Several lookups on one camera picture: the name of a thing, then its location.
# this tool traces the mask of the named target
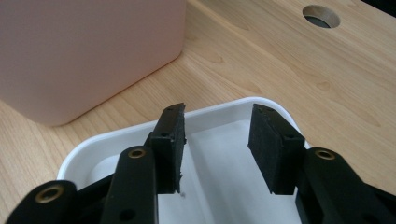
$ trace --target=white tray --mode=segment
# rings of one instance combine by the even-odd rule
[[[247,147],[253,104],[272,107],[299,130],[282,106],[259,97],[186,113],[181,192],[158,196],[161,224],[301,223],[295,196],[270,194]],[[156,123],[82,142],[64,160],[58,179],[71,180],[81,189],[112,174],[120,153],[143,145]]]

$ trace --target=pink container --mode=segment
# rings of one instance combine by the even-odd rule
[[[0,99],[64,124],[174,60],[186,0],[0,1]]]

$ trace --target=desk hole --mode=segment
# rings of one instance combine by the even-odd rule
[[[322,6],[307,6],[303,9],[303,15],[309,22],[322,28],[335,28],[341,23],[335,12]]]

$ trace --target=wooden table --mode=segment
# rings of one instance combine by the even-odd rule
[[[319,28],[303,8],[340,18]],[[61,127],[0,103],[0,222],[32,188],[56,177],[83,140],[246,96],[272,99],[312,146],[342,154],[367,183],[396,194],[396,19],[358,0],[189,0],[181,55]]]

